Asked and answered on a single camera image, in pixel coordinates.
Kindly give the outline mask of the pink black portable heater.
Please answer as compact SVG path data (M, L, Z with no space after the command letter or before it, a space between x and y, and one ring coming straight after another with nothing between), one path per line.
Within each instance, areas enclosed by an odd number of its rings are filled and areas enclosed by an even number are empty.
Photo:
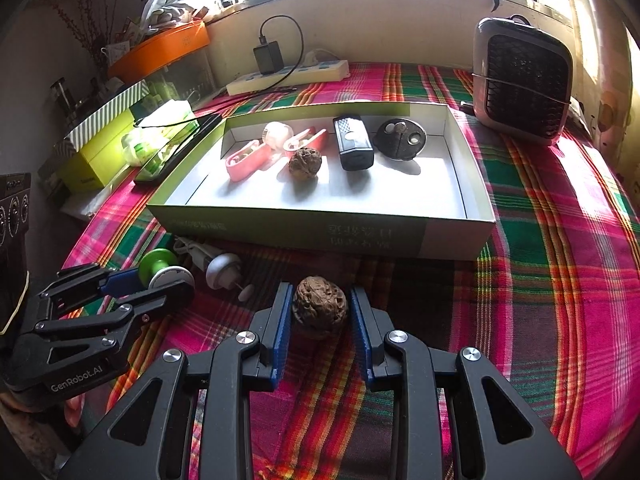
M473 39L473 108L482 125L544 145L564 129L573 58L521 15L483 18Z

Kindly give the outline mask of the black remote control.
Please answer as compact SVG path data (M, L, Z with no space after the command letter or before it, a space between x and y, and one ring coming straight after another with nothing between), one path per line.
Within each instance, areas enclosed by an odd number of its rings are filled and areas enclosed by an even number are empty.
M198 124L180 132L152 156L134 177L137 186L159 185L212 130L222 121L221 114L198 118Z

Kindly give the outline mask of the green white knob gadget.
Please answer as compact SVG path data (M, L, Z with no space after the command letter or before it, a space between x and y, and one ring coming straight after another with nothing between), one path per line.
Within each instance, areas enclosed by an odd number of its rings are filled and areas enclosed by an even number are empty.
M189 270L178 265L176 255L166 248L155 248L140 260L138 275L148 289L156 289L177 282L194 286L194 277Z

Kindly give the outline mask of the white power strip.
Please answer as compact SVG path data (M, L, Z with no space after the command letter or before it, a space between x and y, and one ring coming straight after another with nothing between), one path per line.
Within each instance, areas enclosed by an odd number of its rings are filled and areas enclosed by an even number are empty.
M324 61L313 66L299 66L291 75L285 75L291 66L285 66L277 73L263 75L259 72L243 75L226 85L229 96L262 91L273 86L299 86L316 82L341 81L350 76L347 60Z

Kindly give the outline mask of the red earbud case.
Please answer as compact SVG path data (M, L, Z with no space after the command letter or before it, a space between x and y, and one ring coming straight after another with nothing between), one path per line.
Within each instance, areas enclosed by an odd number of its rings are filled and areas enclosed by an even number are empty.
M313 148L321 152L328 137L329 133L325 128L320 130L314 127L307 128L284 142L283 153L291 158L300 148Z

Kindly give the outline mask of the green white plastic package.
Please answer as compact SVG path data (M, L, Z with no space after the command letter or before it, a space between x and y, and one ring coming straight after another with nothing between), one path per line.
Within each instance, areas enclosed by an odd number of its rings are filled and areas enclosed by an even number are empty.
M122 156L129 167L141 167L170 142L180 144L196 128L190 103L169 100L122 137Z

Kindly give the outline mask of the brown walnut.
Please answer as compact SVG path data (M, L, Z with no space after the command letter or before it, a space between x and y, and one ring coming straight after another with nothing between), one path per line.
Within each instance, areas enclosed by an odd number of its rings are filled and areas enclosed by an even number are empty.
M292 312L306 330L332 332L341 326L348 312L345 293L322 276L307 276L294 292Z
M299 148L288 161L288 172L299 181L314 179L322 165L322 155L315 148Z

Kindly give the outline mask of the white round plug gadget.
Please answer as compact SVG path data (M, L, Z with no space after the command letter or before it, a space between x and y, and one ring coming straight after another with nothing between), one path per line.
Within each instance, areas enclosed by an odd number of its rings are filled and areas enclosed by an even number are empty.
M252 284L242 284L240 258L228 252L209 261L205 270L205 281L211 289L236 290L241 302L247 302L254 292Z

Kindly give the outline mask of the black rectangular device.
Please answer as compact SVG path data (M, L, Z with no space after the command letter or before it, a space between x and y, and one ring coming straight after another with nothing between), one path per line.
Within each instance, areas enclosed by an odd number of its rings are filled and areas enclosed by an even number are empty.
M338 116L333 125L343 169L368 170L374 163L374 149L362 119L356 115Z

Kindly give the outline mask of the pink earbud case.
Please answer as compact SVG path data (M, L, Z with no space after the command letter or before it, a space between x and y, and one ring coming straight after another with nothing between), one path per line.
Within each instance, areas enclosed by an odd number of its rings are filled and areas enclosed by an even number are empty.
M226 169L232 182L240 182L270 159L272 149L268 144L253 140L226 158Z

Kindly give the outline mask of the green white cardboard box tray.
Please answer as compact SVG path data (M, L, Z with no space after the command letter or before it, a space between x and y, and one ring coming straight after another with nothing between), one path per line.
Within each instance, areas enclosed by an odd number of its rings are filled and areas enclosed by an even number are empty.
M377 154L371 168L346 171L335 138L321 150L317 177L294 179L284 156L271 155L239 182L229 155L262 137L268 122L295 132L334 131L341 115L374 133L389 119L409 119L426 133L408 162ZM224 119L186 155L148 201L176 235L201 235L272 247L392 257L473 260L496 216L462 114L445 104L347 102L280 107Z

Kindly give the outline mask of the yellow green gift box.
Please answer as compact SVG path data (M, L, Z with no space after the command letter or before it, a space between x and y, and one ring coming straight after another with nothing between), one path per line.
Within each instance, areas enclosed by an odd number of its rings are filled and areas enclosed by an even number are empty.
M104 188L127 164L122 156L122 137L134 128L137 121L134 112L141 107L134 105L104 127L79 153L72 157L58 154L60 162L54 170L72 193L83 193Z

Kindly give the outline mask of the black round disc gadget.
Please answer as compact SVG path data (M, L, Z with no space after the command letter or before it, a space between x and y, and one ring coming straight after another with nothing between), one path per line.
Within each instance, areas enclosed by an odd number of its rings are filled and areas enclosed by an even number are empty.
M372 144L390 159L413 160L426 144L426 132L410 119L392 118L378 127Z

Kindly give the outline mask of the orange storage box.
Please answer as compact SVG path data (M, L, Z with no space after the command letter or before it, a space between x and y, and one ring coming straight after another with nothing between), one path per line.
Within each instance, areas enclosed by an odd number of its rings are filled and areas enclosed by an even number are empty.
M118 78L124 84L134 84L208 45L208 33L202 21L168 29L135 46L107 70L107 76Z

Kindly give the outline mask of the plaid pink green bedsheet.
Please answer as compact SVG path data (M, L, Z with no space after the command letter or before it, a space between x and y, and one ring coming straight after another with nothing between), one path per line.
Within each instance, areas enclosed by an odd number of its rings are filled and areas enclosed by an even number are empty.
M240 101L226 116L351 100L457 108L471 74L425 65L356 64L348 79ZM474 261L376 258L226 244L256 287L247 304L198 284L185 309L145 329L131 370L87 393L90 431L157 353L196 353L244 330L281 280L323 275L363 287L372 306L428 346L480 349L550 426L585 479L639 479L639 218L601 154L565 133L555 145L462 130L496 215ZM64 266L136 266L169 235L145 209L153 190L127 178L79 237ZM370 393L352 331L292 339L275 393L252 394L256 479L386 479L393 397Z

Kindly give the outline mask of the white round small object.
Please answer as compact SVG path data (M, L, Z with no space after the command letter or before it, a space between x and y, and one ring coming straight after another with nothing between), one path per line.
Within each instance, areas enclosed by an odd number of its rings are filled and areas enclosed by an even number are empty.
M262 142L275 152L282 152L285 142L292 136L292 127L284 122L268 122L262 129Z

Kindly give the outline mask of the patterned window curtain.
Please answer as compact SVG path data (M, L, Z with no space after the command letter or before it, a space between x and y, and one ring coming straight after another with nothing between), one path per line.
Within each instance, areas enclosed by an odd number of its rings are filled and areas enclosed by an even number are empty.
M570 0L578 76L592 142L639 205L639 48L611 0Z

